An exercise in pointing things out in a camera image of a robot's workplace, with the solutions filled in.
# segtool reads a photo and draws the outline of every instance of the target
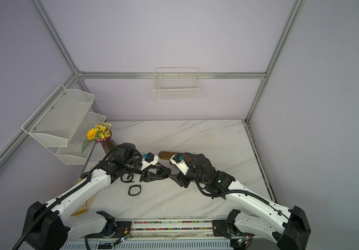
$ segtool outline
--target wall-mounted shelf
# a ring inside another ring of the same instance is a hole
[[[155,100],[183,100],[199,98],[196,67],[157,67],[153,88]]]
[[[89,112],[94,97],[60,85],[22,129],[65,164],[85,164],[95,145],[93,141],[81,153],[87,131],[106,119],[106,116]]]
[[[41,118],[26,130],[44,147],[67,147],[93,103],[94,95],[77,89],[65,89]]]
[[[57,149],[55,153],[57,158],[59,158],[66,165],[85,164],[86,159],[89,157],[89,154],[96,142],[92,141],[85,151],[81,153],[82,143],[86,139],[88,130],[95,127],[96,124],[103,124],[105,119],[106,116],[88,112],[67,147],[59,147]]]

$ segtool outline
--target black cable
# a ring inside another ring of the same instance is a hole
[[[82,188],[83,186],[85,186],[88,182],[90,182],[91,180],[91,173],[90,172],[85,172],[82,174],[81,179],[84,179],[86,176],[86,181],[82,182],[80,185],[78,185],[77,187],[73,188],[72,190],[70,190],[69,192],[67,192],[65,195],[63,195],[60,198],[56,198],[56,201],[53,202],[49,207],[47,207],[36,219],[33,220],[33,222],[31,223],[31,225],[29,227],[27,227],[27,229],[23,232],[23,234],[21,235],[20,239],[18,239],[17,243],[14,245],[14,247],[12,248],[12,250],[17,250],[21,244],[24,242],[24,239],[32,232],[32,230],[34,230],[34,228],[46,217],[46,215],[49,213],[49,211],[51,211],[51,209],[53,207],[55,207],[56,205],[58,205],[59,203],[62,202],[62,200],[66,199],[67,197],[69,197],[70,195],[72,195],[73,193],[77,192],[80,188]]]
[[[120,180],[124,183],[133,183],[133,175],[132,175],[132,178],[130,180],[123,180],[123,176],[120,176]]]
[[[126,161],[126,163],[130,163],[131,161],[132,161],[132,159],[135,157],[135,155],[136,155],[136,153],[135,153],[135,151],[132,153],[132,156],[131,156],[131,158],[128,160],[128,161]]]
[[[113,150],[115,150],[115,149],[117,149],[117,148],[121,148],[121,147],[130,148],[130,149],[134,150],[134,151],[137,153],[137,155],[139,155],[139,157],[142,158],[141,153],[140,153],[136,148],[131,147],[131,146],[129,146],[129,145],[125,145],[125,144],[120,144],[120,145],[117,145],[117,146],[112,147],[112,149],[110,149],[109,152],[107,152],[107,154],[103,157],[103,159],[102,159],[101,161],[99,161],[99,163],[98,163],[96,166],[94,166],[89,172],[92,173],[95,169],[97,169],[97,167],[98,167],[102,162],[104,162],[104,161],[107,159],[107,157],[109,157],[109,155],[113,152]]]
[[[233,247],[233,248],[240,248],[242,247],[242,245],[239,245],[239,244],[229,244],[230,247]]]
[[[252,244],[252,239],[253,239],[253,235],[250,237],[249,244],[247,245],[247,247],[245,247],[245,250],[246,250],[247,248],[249,248],[250,244]]]
[[[224,235],[222,232],[220,232],[219,230],[217,230],[216,232],[219,233],[219,234],[221,234],[223,237],[225,237],[225,238],[227,238],[227,239],[230,239],[230,238],[231,238],[231,236],[229,236],[229,237],[228,237],[228,236],[225,236],[225,235]]]
[[[190,154],[190,153],[183,153],[183,154],[182,154],[182,159],[184,160],[184,162],[187,162],[187,161],[185,160],[185,158],[184,158],[185,155],[191,157],[191,158],[196,162],[197,166],[199,167],[199,162],[198,162],[197,159],[196,159],[192,154]],[[196,182],[195,182],[195,183],[196,183],[197,188],[199,189],[199,191],[200,191],[203,195],[208,196],[208,197],[211,197],[212,199],[213,199],[213,198],[217,198],[217,197],[221,197],[221,196],[227,195],[227,194],[245,194],[245,195],[249,195],[249,196],[251,196],[251,197],[253,197],[253,198],[255,198],[255,199],[258,199],[258,200],[261,201],[262,203],[268,205],[269,207],[271,207],[272,209],[274,209],[274,211],[278,212],[279,214],[283,215],[285,218],[287,218],[287,219],[289,220],[289,218],[288,218],[286,215],[284,215],[282,212],[280,212],[279,210],[277,210],[277,209],[275,209],[274,207],[272,207],[272,206],[270,205],[270,202],[269,202],[269,201],[267,201],[266,199],[264,199],[263,197],[261,197],[261,196],[255,194],[255,193],[251,193],[251,192],[249,192],[249,191],[245,191],[245,190],[241,190],[241,189],[232,189],[232,190],[229,190],[229,191],[226,191],[226,192],[222,192],[222,193],[218,193],[218,194],[210,194],[210,193],[204,192],[204,191],[203,191],[203,188],[200,186],[200,184],[199,184],[199,182],[198,182],[198,180],[200,179],[200,174],[201,174],[201,173],[202,173],[202,172],[199,171],[199,169],[198,169],[198,172],[197,172],[197,175],[196,175]]]
[[[130,178],[130,176],[133,176],[135,170],[138,168],[139,163],[141,163],[141,162],[142,162],[142,156],[140,156],[139,161],[137,162],[137,164],[135,165],[135,167],[131,170],[131,172],[128,174],[127,180]]]
[[[189,164],[189,162],[187,162],[187,160],[185,160],[185,155],[187,155],[187,156],[189,156],[190,158],[192,158],[195,162],[196,162],[196,165],[199,167],[200,166],[200,164],[199,164],[199,162],[198,162],[198,160],[196,159],[196,157],[194,157],[191,153],[188,153],[188,152],[185,152],[185,153],[183,153],[182,154],[182,159],[183,159],[183,161],[185,162],[185,163],[188,163]]]
[[[91,250],[91,248],[89,248],[89,245],[88,245],[88,236],[85,236],[85,247],[86,247],[86,250]]]

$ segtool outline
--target white mesh shelf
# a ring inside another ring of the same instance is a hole
[[[44,147],[67,147],[93,103],[94,95],[77,89],[65,89],[26,131]]]
[[[85,149],[84,153],[81,153],[82,143],[86,139],[88,130],[94,128],[96,124],[103,124],[106,116],[102,116],[97,113],[88,112],[85,119],[82,120],[78,126],[77,132],[72,137],[67,147],[59,147],[54,153],[66,165],[71,164],[85,164],[91,150],[96,143],[92,141],[91,144]]]
[[[178,73],[159,72],[167,69],[176,70]],[[197,68],[156,68],[153,95],[155,100],[197,99]]]

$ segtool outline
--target aluminum frame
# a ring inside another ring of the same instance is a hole
[[[181,72],[181,75],[193,75],[194,72]],[[156,72],[83,72],[82,79],[155,79]],[[265,72],[198,72],[199,79],[265,79]]]
[[[76,75],[72,74],[64,83],[63,86],[68,88],[76,80]],[[48,109],[48,107],[55,101],[59,96],[60,92],[55,90],[36,110],[36,112],[28,119],[26,122],[26,127],[31,128],[33,123],[35,123],[42,114]],[[18,148],[24,143],[24,141],[29,137],[29,135],[22,129],[17,135],[10,141],[9,144],[0,152],[0,173],[3,170],[6,163],[9,162],[10,158],[17,152]]]
[[[35,12],[37,13],[40,21],[44,25],[47,33],[50,35],[53,43],[56,45],[57,50],[62,55],[65,60],[67,66],[72,71],[72,75],[66,80],[63,84],[64,87],[68,88],[73,82],[77,81],[77,83],[82,87],[83,91],[90,93],[87,85],[85,84],[84,79],[154,79],[156,77],[155,72],[81,72],[75,65],[72,57],[70,56],[67,48],[65,47],[63,40],[59,36],[56,27],[54,26],[52,19],[47,14],[45,6],[42,4],[41,0],[29,0],[31,5],[33,6]],[[267,67],[266,72],[199,72],[199,79],[261,79],[262,82],[260,87],[256,93],[256,96],[253,100],[252,106],[247,114],[245,119],[245,129],[249,138],[249,142],[252,146],[252,149],[255,153],[257,163],[262,171],[262,175],[266,181],[266,186],[269,191],[269,194],[274,197],[274,200],[279,203],[277,199],[276,192],[273,188],[272,182],[269,178],[266,166],[261,157],[259,148],[257,146],[257,142],[253,136],[252,128],[250,126],[250,120],[256,110],[257,104],[259,103],[262,94],[268,84],[270,76],[272,75],[273,69],[282,53],[282,50],[286,44],[286,41],[289,37],[289,34],[294,26],[297,17],[304,5],[305,0],[295,0],[293,4],[292,10],[289,14],[289,17],[286,21],[284,29],[282,31],[281,37],[277,43],[277,46],[274,50],[270,63]],[[56,94],[52,94],[42,105],[38,108],[36,115],[32,118],[36,120],[40,115],[42,115],[45,107],[48,106],[51,102],[53,102],[54,98],[56,98]],[[97,104],[94,102],[92,105],[93,109],[96,113],[100,113]],[[23,142],[28,138],[28,135],[21,130],[10,143],[2,150],[0,153],[0,172],[3,170],[3,167],[10,160],[10,158],[15,154],[18,148],[23,144]]]
[[[249,112],[247,113],[246,122],[249,123],[250,119],[252,118],[257,104],[259,103],[260,99],[263,96],[263,92],[265,88],[267,87],[267,83],[270,80],[270,77],[272,75],[272,72],[278,62],[279,57],[281,56],[282,50],[285,47],[286,41],[289,38],[289,34],[292,31],[292,27],[295,25],[295,22],[300,14],[300,11],[302,10],[302,7],[305,3],[305,0],[296,0],[293,4],[291,13],[288,16],[288,19],[285,23],[284,29],[281,33],[281,37],[279,38],[279,41],[277,43],[277,46],[274,50],[273,56],[271,57],[270,63],[268,64],[267,70],[266,70],[266,77],[262,80],[260,87],[256,93],[256,96],[253,100],[252,106],[249,109]]]

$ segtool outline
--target green leaf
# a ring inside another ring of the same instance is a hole
[[[91,144],[92,140],[85,140],[82,143],[82,148],[81,148],[81,154],[84,153],[85,149],[89,146],[89,144]]]

